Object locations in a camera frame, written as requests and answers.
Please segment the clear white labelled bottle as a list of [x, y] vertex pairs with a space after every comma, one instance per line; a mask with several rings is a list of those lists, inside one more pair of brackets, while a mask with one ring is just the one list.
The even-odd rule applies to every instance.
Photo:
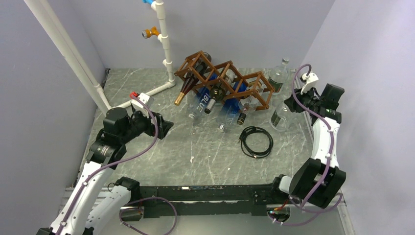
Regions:
[[294, 122], [296, 114], [291, 112], [289, 107], [280, 102], [274, 109], [270, 118], [270, 125], [277, 131], [284, 132]]

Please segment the round clear glass bottle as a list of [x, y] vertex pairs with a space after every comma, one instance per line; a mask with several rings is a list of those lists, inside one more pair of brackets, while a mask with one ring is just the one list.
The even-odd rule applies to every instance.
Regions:
[[289, 78], [289, 72], [287, 65], [289, 64], [289, 58], [283, 57], [280, 65], [276, 66], [271, 75], [268, 78], [269, 83], [274, 88], [274, 93], [278, 94], [281, 92], [283, 85]]

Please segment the dark red wine bottle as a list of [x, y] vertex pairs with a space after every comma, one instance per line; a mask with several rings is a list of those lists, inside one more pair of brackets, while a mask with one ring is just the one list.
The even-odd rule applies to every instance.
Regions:
[[[206, 63], [202, 59], [198, 59], [197, 62], [194, 64], [193, 68], [197, 71], [199, 75], [203, 75], [207, 69]], [[184, 96], [199, 82], [199, 79], [195, 77], [192, 72], [188, 72], [185, 76], [185, 80], [181, 87], [180, 93], [174, 104], [179, 106], [181, 101], [183, 100]]]

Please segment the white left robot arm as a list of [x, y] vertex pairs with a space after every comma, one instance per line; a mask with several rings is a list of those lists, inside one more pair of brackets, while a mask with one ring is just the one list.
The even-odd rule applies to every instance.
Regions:
[[124, 108], [106, 113], [103, 128], [90, 146], [81, 177], [66, 205], [49, 227], [40, 228], [39, 235], [98, 235], [110, 219], [126, 204], [140, 201], [138, 181], [122, 177], [97, 206], [95, 202], [107, 179], [124, 160], [126, 144], [145, 133], [163, 139], [173, 127], [159, 113], [146, 116], [141, 111], [129, 115]]

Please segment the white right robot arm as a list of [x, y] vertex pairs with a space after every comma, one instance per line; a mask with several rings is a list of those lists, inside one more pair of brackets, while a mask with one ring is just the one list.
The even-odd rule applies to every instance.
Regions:
[[326, 84], [323, 92], [314, 89], [302, 93], [294, 88], [284, 101], [292, 113], [306, 111], [312, 120], [313, 149], [311, 157], [293, 177], [279, 175], [270, 189], [270, 198], [282, 203], [289, 195], [325, 209], [346, 180], [336, 154], [337, 134], [342, 114], [337, 111], [344, 88]]

